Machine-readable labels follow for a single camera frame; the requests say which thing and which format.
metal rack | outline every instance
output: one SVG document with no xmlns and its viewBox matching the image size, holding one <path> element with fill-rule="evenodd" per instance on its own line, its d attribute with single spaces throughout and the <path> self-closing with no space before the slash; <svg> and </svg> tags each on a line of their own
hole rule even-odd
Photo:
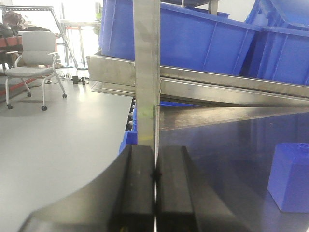
<svg viewBox="0 0 309 232">
<path fill-rule="evenodd" d="M 251 107 L 309 106 L 306 86 L 159 67 L 160 1 L 133 2 L 135 62 L 92 56 L 89 72 L 92 80 L 104 83 L 99 91 L 137 97 L 140 145 L 150 145 L 157 153 L 160 98 L 200 105 L 212 102 Z M 218 1 L 209 4 L 210 12 L 216 14 Z"/>
<path fill-rule="evenodd" d="M 54 8 L 52 6 L 0 6 L 0 8 L 2 9 L 2 13 L 4 14 L 5 12 L 7 11 L 49 11 L 51 12 L 56 24 L 57 24 L 57 27 L 60 31 L 60 34 L 62 36 L 62 39 L 64 41 L 64 43 L 62 43 L 61 45 L 65 45 L 65 47 L 69 50 L 69 53 L 73 59 L 73 62 L 74 62 L 74 65 L 76 68 L 78 68 L 78 64 L 77 64 L 77 61 L 75 59 L 75 56 L 74 56 L 74 53 L 73 53 L 73 50 L 70 46 L 70 43 L 69 43 L 69 40 L 60 24 L 60 22 L 58 21 L 57 17 L 56 17 L 56 14 L 55 14 L 55 11 L 54 11 Z"/>
</svg>

blue foam block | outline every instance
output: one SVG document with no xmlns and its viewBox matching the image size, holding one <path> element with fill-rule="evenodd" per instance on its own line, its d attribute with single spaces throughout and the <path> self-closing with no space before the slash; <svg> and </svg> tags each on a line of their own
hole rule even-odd
<svg viewBox="0 0 309 232">
<path fill-rule="evenodd" d="M 283 212 L 309 213 L 309 144 L 278 144 L 268 191 Z"/>
</svg>

metal table surface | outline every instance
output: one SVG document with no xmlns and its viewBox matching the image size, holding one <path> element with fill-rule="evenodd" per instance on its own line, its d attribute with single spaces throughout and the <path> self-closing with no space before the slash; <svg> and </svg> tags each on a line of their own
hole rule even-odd
<svg viewBox="0 0 309 232">
<path fill-rule="evenodd" d="M 252 232 L 307 232 L 267 191 L 275 145 L 309 143 L 309 108 L 161 107 L 160 147 L 187 146 L 226 206 Z"/>
</svg>

office chair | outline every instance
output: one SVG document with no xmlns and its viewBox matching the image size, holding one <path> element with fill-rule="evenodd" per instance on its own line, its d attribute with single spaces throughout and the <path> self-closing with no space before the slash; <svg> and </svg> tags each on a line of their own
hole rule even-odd
<svg viewBox="0 0 309 232">
<path fill-rule="evenodd" d="M 9 98 L 9 79 L 20 78 L 27 89 L 27 96 L 31 97 L 31 92 L 25 82 L 25 78 L 44 79 L 43 81 L 43 106 L 42 110 L 47 110 L 45 105 L 45 81 L 56 77 L 62 89 L 62 97 L 66 98 L 67 94 L 59 79 L 59 75 L 55 69 L 55 63 L 58 60 L 58 53 L 55 52 L 56 38 L 52 32 L 49 31 L 28 31 L 22 35 L 23 40 L 23 54 L 19 55 L 16 51 L 7 52 L 7 54 L 16 53 L 18 58 L 15 62 L 15 67 L 5 71 L 6 81 L 6 104 L 8 109 L 12 109 Z M 23 58 L 26 66 L 18 67 L 20 59 Z M 39 65 L 51 66 L 47 68 L 39 68 Z"/>
</svg>

blue plastic crate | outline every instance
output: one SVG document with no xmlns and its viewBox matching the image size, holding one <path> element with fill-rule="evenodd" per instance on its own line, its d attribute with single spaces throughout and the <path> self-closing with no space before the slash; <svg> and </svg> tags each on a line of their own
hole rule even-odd
<svg viewBox="0 0 309 232">
<path fill-rule="evenodd" d="M 123 151 L 127 144 L 136 145 L 137 144 L 137 132 L 136 131 L 126 131 L 124 135 L 124 139 L 120 144 L 119 154 Z"/>
<path fill-rule="evenodd" d="M 283 212 L 309 213 L 309 144 L 278 144 L 268 191 Z"/>
<path fill-rule="evenodd" d="M 308 31 L 263 28 L 257 38 L 246 76 L 307 85 L 308 51 Z"/>
<path fill-rule="evenodd" d="M 309 30 L 308 0 L 257 0 L 246 23 Z"/>
<path fill-rule="evenodd" d="M 102 54 L 134 60 L 132 0 L 105 0 Z M 161 4 L 161 64 L 238 75 L 260 27 Z"/>
</svg>

